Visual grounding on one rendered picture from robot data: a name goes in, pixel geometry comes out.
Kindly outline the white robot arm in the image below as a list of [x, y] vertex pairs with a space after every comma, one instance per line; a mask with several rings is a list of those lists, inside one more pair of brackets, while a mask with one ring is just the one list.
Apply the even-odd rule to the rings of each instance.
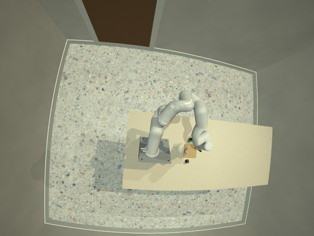
[[[213, 148], [210, 134], [204, 131], [208, 126], [207, 108], [204, 101], [188, 90], [179, 94], [179, 100], [172, 101], [167, 105], [161, 105], [151, 119], [150, 133], [146, 147], [141, 147], [148, 157], [156, 157], [159, 154], [159, 145], [167, 126], [180, 112], [189, 112], [194, 109], [196, 125], [192, 131], [192, 141], [199, 149], [210, 151]], [[144, 149], [144, 150], [143, 150]]]

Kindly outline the tan flat mat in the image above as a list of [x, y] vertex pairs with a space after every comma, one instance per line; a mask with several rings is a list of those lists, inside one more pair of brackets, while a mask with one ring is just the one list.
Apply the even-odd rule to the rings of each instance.
[[[188, 153], [185, 153], [185, 149], [188, 149]], [[193, 144], [184, 144], [183, 158], [196, 158], [197, 150]]]

